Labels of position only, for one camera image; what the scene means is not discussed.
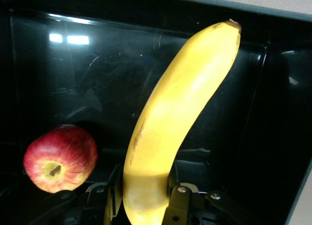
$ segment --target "apple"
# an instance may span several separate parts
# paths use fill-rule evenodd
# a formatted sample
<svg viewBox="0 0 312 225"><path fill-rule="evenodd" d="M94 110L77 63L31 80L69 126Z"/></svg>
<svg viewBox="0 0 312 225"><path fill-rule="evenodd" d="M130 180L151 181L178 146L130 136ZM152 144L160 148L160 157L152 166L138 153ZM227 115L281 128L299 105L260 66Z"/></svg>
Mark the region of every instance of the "apple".
<svg viewBox="0 0 312 225"><path fill-rule="evenodd" d="M34 140L24 155L24 168L40 189L74 190L90 176L98 160L93 136L77 125L59 125Z"/></svg>

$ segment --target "yellow banana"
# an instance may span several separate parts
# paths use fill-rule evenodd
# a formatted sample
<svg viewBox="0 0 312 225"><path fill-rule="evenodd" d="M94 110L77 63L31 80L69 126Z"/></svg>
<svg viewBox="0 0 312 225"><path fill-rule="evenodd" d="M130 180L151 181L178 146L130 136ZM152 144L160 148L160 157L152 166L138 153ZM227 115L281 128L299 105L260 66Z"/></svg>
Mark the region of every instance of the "yellow banana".
<svg viewBox="0 0 312 225"><path fill-rule="evenodd" d="M192 36L151 93L133 131L123 172L123 203L132 225L160 225L168 175L185 136L236 58L240 25L228 20Z"/></svg>

